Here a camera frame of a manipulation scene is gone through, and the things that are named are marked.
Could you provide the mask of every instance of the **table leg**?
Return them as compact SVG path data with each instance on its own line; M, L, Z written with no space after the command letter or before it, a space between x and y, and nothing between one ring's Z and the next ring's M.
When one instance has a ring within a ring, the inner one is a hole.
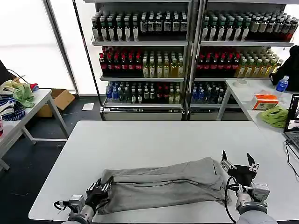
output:
M36 141L33 141L33 137L30 134L30 132L27 130L27 128L23 127L22 132L23 132L23 135L26 137L26 139L28 139L32 145L36 144Z
M69 138L70 134L69 134L69 132L67 131L66 124L65 124L63 118L61 117L61 115L60 115L60 113L59 113L59 111L58 111L58 109L57 109L57 107L56 107L56 105L55 105L54 100L53 100L52 97L49 98L49 100L48 100L48 105L49 105L49 107L51 108L51 110L52 110L52 112L53 112L53 114L54 114L54 117L55 117L57 120L59 120L59 125L60 125L60 127L61 127L61 129L62 129L64 135L65 135L67 138Z
M217 114L216 120L222 120L226 105L228 104L230 94L231 94L230 93L230 88L227 87L226 92L225 92L224 97L223 97L223 100L222 100L222 104L221 104L219 112Z
M0 159L0 166L3 167L6 171L9 170L9 165L7 165L7 163L2 159Z

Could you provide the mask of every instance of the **tissue box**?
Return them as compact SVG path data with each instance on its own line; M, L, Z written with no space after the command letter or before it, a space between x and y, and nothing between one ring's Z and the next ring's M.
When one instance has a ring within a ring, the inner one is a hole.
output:
M279 103L274 95L254 95L253 110L268 110L275 107Z

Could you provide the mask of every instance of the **blue striped cloth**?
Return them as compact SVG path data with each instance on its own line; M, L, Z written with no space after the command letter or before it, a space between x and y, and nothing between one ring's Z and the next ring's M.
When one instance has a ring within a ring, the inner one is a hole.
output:
M6 121L15 121L15 120L21 120L25 115L26 112L24 111L23 105L16 101L12 97L4 97L2 96L2 99L0 99L0 106L3 106L8 101L11 101L14 103L14 112L13 113L7 113L2 116L3 120Z

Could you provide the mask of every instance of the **white paper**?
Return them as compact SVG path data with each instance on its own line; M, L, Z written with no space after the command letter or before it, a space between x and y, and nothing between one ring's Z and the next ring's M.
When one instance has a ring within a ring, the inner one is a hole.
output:
M93 109L94 103L89 103L89 104L84 104L82 110L87 111L87 110L92 110Z

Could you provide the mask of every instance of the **gray cloth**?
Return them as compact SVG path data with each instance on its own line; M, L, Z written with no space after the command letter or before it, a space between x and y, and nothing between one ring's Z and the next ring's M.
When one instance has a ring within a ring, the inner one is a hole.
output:
M100 214L224 200L222 169L211 157L161 168L104 170L114 182Z

